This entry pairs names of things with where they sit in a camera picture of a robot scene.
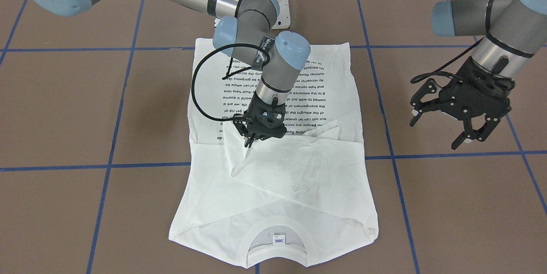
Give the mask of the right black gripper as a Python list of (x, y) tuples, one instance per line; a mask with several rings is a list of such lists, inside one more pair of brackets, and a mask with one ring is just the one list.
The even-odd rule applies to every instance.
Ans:
[(252, 118), (252, 124), (248, 124), (248, 133), (244, 135), (245, 148), (250, 148), (257, 139), (265, 140), (271, 137), (283, 138), (287, 129), (284, 124), (285, 104), (277, 104), (278, 99), (274, 99), (271, 104), (267, 104), (253, 95), (246, 116)]

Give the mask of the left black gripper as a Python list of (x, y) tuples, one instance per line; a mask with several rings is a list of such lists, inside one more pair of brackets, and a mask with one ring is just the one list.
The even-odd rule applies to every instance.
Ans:
[[(471, 140), (485, 141), (498, 126), (501, 118), (510, 110), (508, 95), (513, 89), (513, 79), (501, 77), (483, 68), (473, 58), (468, 57), (456, 74), (435, 71), (435, 75), (449, 77), (451, 81), (441, 88), (435, 79), (428, 79), (410, 100), (413, 127), (426, 112), (441, 110), (463, 122), (464, 130), (451, 144), (456, 150), (462, 143)], [(439, 97), (422, 101), (428, 94)], [(485, 122), (479, 129), (473, 129), (471, 118), (485, 115)]]

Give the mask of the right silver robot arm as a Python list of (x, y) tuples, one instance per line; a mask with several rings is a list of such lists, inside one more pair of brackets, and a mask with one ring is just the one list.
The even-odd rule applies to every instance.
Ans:
[[(63, 17), (88, 11), (101, 0), (33, 0), (43, 9)], [(213, 35), (214, 50), (197, 64), (191, 80), (190, 97), (197, 111), (217, 122), (231, 122), (244, 137), (245, 146), (256, 140), (281, 138), (285, 126), (286, 101), (311, 53), (306, 38), (291, 31), (272, 35), (281, 17), (278, 0), (167, 0), (183, 8), (219, 19)], [(200, 107), (196, 83), (201, 66), (224, 53), (247, 66), (235, 71), (261, 72), (260, 80), (244, 112), (215, 118)]]

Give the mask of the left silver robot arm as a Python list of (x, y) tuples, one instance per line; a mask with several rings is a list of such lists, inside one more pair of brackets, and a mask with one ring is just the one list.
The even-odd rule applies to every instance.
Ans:
[(511, 111), (514, 76), (547, 40), (547, 0), (447, 0), (432, 10), (438, 36), (481, 35), (457, 73), (441, 67), (412, 78), (424, 84), (412, 96), (414, 126), (437, 110), (463, 122), (451, 147), (485, 141)]

